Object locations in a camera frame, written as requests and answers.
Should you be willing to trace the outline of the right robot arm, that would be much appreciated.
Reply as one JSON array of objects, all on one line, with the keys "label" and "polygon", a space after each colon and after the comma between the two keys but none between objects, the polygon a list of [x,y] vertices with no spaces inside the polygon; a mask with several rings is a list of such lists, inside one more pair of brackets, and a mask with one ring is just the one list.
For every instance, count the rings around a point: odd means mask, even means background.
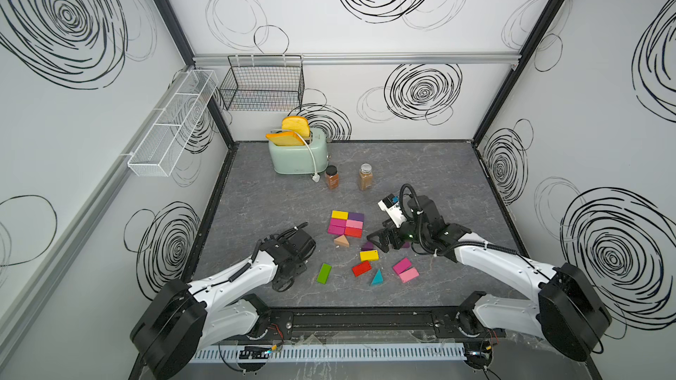
[{"label": "right robot arm", "polygon": [[586,275],[570,263],[555,267],[493,244],[465,226],[447,223],[427,196],[387,195],[378,206],[388,218],[367,239],[380,251],[419,245],[425,255],[444,257],[517,290],[520,299],[476,291],[458,307],[454,324],[468,338],[503,329],[544,339],[560,354],[584,362],[602,350],[612,323]]}]

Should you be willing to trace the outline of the magenta speckled block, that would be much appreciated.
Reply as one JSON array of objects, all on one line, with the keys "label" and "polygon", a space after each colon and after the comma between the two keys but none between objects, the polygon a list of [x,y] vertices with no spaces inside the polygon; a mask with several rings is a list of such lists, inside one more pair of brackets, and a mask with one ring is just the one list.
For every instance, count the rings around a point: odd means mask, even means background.
[{"label": "magenta speckled block", "polygon": [[331,235],[341,236],[345,234],[345,228],[341,226],[330,225],[327,232]]}]

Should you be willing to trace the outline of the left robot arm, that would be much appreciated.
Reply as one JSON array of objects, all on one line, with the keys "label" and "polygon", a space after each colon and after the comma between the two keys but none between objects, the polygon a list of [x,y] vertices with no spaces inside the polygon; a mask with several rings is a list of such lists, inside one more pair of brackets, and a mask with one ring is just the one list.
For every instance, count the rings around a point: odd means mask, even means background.
[{"label": "left robot arm", "polygon": [[259,339],[271,310],[253,290],[285,292],[306,272],[316,249],[304,225],[258,241],[251,256],[199,281],[169,281],[130,333],[141,360],[157,379],[178,374],[208,346],[238,336]]}]

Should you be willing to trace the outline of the purple triangle block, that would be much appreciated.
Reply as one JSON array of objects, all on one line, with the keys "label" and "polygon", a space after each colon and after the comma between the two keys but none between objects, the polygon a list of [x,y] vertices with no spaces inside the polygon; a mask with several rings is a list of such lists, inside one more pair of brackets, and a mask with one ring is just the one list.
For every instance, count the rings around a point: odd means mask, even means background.
[{"label": "purple triangle block", "polygon": [[364,251],[372,251],[375,249],[375,245],[371,242],[366,242],[364,245],[361,247],[361,250]]}]

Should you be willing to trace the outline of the tan triangle block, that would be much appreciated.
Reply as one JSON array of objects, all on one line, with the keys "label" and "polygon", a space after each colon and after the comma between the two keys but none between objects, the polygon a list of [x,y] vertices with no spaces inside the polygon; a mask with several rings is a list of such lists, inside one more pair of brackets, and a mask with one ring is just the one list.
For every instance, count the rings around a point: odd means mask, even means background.
[{"label": "tan triangle block", "polygon": [[340,247],[350,247],[350,242],[348,241],[348,239],[344,235],[341,235],[341,236],[335,238],[334,244],[336,246],[340,246]]}]

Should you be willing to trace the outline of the light pink block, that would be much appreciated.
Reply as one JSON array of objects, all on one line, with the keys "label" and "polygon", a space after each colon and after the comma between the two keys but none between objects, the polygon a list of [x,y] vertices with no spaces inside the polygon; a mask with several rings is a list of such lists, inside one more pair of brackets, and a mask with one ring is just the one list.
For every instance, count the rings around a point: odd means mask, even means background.
[{"label": "light pink block", "polygon": [[350,228],[350,229],[362,230],[364,228],[364,222],[349,219],[349,220],[346,221],[346,227]]},{"label": "light pink block", "polygon": [[401,279],[402,283],[408,283],[409,281],[414,280],[418,276],[420,276],[420,274],[414,267],[411,267],[408,270],[399,273],[399,278]]}]

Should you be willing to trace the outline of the red block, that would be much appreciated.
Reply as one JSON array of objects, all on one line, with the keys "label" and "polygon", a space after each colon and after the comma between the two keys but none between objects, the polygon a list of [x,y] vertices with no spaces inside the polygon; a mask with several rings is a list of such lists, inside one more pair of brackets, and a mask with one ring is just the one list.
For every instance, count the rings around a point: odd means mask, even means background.
[{"label": "red block", "polygon": [[355,277],[362,276],[363,274],[368,273],[371,271],[373,267],[371,266],[371,262],[368,260],[360,262],[358,265],[355,267],[352,267],[351,271],[354,274]]},{"label": "red block", "polygon": [[363,230],[359,228],[351,228],[351,227],[346,227],[344,235],[346,237],[351,237],[351,238],[358,238],[360,239],[363,235]]}]

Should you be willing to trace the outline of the teal triangle block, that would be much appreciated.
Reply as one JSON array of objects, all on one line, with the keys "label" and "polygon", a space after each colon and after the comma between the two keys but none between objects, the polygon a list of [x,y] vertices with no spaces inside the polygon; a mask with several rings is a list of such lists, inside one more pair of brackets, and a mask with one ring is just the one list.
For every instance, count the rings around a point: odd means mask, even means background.
[{"label": "teal triangle block", "polygon": [[373,280],[371,281],[371,286],[378,286],[384,282],[384,276],[382,274],[382,271],[379,269],[375,276],[373,277]]}]

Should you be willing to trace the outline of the green block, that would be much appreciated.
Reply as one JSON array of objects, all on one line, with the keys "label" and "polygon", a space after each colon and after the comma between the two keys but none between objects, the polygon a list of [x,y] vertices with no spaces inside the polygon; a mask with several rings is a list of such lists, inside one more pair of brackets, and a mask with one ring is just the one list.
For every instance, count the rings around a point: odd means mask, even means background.
[{"label": "green block", "polygon": [[318,276],[316,278],[317,283],[326,284],[330,276],[332,267],[329,264],[324,263],[321,268]]}]

